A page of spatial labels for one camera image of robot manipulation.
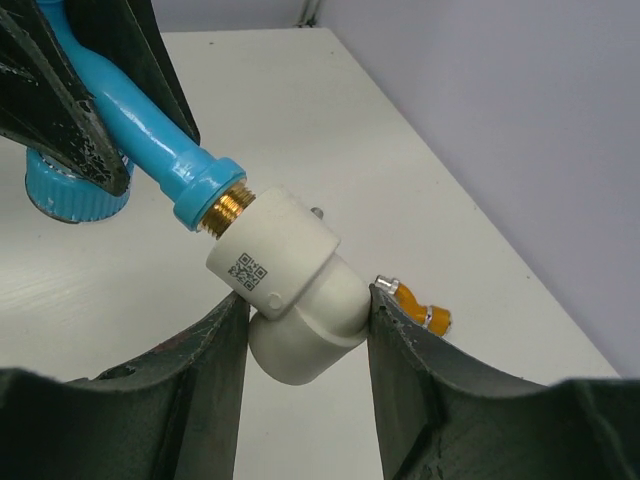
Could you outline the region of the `white elbow pipe fitting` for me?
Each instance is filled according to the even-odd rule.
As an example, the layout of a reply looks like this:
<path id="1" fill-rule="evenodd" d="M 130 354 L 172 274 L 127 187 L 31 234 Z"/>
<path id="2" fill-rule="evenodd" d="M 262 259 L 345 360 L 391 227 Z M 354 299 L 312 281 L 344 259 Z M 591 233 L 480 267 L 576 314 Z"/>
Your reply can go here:
<path id="1" fill-rule="evenodd" d="M 249 346 L 275 380 L 304 385 L 368 335 L 368 284 L 340 239 L 287 190 L 272 187 L 215 243 L 207 268 L 255 308 Z"/>

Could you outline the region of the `blue water faucet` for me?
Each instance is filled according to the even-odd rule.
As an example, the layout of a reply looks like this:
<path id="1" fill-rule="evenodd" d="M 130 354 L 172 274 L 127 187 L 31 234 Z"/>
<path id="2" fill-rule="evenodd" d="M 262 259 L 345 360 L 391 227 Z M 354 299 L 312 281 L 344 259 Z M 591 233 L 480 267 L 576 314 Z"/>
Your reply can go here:
<path id="1" fill-rule="evenodd" d="M 61 1 L 39 1 L 63 52 L 94 96 L 117 149 L 156 181 L 189 230 L 219 239 L 255 199 L 246 172 L 215 158 L 188 137 L 118 67 L 85 48 L 72 33 Z"/>

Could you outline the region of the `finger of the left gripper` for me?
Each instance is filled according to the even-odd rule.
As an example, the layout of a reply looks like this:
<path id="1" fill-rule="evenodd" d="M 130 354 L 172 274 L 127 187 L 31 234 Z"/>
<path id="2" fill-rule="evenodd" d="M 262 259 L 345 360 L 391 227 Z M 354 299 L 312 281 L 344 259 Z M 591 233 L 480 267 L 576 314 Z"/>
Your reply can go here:
<path id="1" fill-rule="evenodd" d="M 129 186 L 93 95 L 34 1 L 1 3 L 1 135 L 111 195 Z"/>
<path id="2" fill-rule="evenodd" d="M 70 0 L 65 12 L 81 45 L 115 64 L 191 140 L 201 142 L 150 0 Z"/>

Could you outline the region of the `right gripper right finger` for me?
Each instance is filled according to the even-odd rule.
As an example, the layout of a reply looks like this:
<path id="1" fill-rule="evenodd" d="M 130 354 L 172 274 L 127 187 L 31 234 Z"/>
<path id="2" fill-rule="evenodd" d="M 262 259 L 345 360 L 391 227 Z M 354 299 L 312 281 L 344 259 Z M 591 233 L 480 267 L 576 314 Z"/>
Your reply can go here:
<path id="1" fill-rule="evenodd" d="M 387 479 L 635 479 L 639 384 L 543 386 L 413 323 L 373 288 L 367 341 Z"/>

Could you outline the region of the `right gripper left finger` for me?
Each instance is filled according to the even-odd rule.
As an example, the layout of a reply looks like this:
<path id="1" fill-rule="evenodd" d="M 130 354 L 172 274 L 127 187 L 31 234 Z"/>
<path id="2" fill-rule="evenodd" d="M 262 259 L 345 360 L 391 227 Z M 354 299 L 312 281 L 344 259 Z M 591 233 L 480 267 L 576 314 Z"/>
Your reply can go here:
<path id="1" fill-rule="evenodd" d="M 5 479 L 229 479 L 234 474 L 248 304 L 202 320 L 93 379 L 1 372 Z"/>

